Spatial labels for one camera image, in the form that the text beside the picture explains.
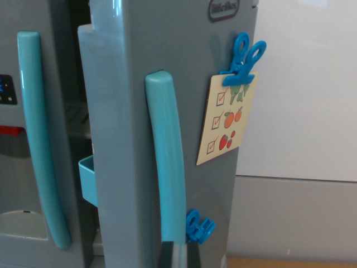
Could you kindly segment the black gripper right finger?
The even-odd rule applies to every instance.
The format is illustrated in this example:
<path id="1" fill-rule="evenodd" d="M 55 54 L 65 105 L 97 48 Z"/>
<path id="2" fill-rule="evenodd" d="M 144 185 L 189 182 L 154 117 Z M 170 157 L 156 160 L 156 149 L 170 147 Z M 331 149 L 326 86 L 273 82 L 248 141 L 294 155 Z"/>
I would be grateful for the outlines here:
<path id="1" fill-rule="evenodd" d="M 196 242 L 187 243 L 187 268 L 201 268 L 199 244 Z"/>

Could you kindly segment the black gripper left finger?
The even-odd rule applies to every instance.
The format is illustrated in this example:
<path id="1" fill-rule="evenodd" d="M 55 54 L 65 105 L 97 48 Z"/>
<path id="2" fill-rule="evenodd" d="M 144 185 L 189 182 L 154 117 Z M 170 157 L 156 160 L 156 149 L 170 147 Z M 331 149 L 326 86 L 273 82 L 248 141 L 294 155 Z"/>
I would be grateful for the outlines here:
<path id="1" fill-rule="evenodd" d="M 160 258 L 158 260 L 158 268 L 171 268 L 173 260 L 173 241 L 163 241 L 161 243 Z"/>

